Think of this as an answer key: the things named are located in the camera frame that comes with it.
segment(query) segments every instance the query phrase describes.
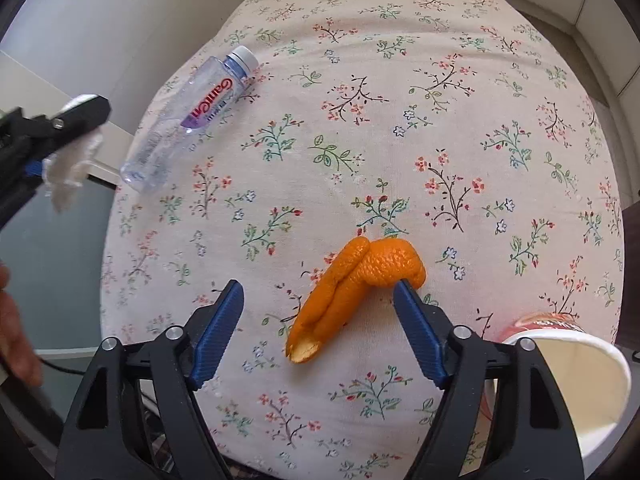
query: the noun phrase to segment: red paper cup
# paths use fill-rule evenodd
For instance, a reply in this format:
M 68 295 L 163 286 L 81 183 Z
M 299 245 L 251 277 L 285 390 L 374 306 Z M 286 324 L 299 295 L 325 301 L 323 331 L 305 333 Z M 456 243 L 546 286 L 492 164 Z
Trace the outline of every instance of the red paper cup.
M 616 427 L 631 390 L 631 371 L 622 352 L 587 334 L 572 316 L 539 312 L 521 317 L 498 338 L 515 344 L 528 337 L 538 345 L 569 410 L 582 458 Z M 486 381 L 482 413 L 493 414 L 497 381 Z

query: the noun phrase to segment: silver screw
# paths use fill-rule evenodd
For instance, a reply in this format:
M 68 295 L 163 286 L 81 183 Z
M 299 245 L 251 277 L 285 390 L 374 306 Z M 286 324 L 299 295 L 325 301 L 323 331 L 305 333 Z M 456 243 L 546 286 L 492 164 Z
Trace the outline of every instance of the silver screw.
M 520 339 L 520 346 L 522 346 L 522 349 L 526 350 L 527 352 L 531 352 L 536 348 L 536 344 L 534 343 L 533 339 L 529 339 L 528 337 L 523 337 L 522 339 Z
M 172 326 L 171 328 L 169 328 L 169 330 L 167 330 L 164 333 L 167 339 L 172 339 L 172 340 L 180 339 L 182 337 L 182 334 L 184 334 L 184 330 L 180 326 Z
M 107 351 L 113 350 L 114 348 L 116 348 L 117 344 L 118 344 L 118 340 L 116 338 L 108 337 L 102 342 L 102 349 Z
M 453 329 L 453 335 L 458 339 L 469 339 L 471 337 L 471 329 L 468 326 L 458 325 Z

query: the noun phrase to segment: table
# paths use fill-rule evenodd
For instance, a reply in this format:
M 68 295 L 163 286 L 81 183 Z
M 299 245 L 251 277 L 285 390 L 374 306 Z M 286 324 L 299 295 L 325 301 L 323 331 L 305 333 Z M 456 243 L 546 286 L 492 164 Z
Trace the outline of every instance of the table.
M 391 480 L 411 465 L 440 392 L 389 290 L 308 364 L 282 352 L 355 235 L 409 240 L 424 301 L 485 338 L 542 311 L 613 340 L 624 263 L 609 151 L 574 74 L 504 0 L 246 0 L 159 90 L 136 142 L 237 44 L 262 63 L 255 85 L 164 189 L 118 188 L 102 272 L 103 335 L 125 343 L 244 285 L 197 395 L 224 454 L 291 480 Z M 466 469 L 485 435 L 480 418 Z

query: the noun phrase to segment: bottle cap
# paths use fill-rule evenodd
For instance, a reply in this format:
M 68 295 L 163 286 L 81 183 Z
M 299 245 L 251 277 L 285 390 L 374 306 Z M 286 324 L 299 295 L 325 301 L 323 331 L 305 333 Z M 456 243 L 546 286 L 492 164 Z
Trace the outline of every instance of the bottle cap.
M 242 45 L 236 46 L 229 54 L 229 57 L 242 67 L 247 76 L 250 76 L 260 66 L 258 60 L 255 59 L 254 53 Z

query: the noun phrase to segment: plastic bottle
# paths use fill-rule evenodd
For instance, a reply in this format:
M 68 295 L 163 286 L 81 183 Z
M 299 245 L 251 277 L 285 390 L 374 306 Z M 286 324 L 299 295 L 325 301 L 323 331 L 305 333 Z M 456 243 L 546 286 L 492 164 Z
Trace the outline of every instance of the plastic bottle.
M 244 46 L 236 47 L 224 61 L 207 59 L 158 114 L 121 168 L 122 179 L 140 192 L 164 184 L 172 160 L 188 139 L 204 133 L 212 119 L 240 97 L 256 68 L 258 60 Z

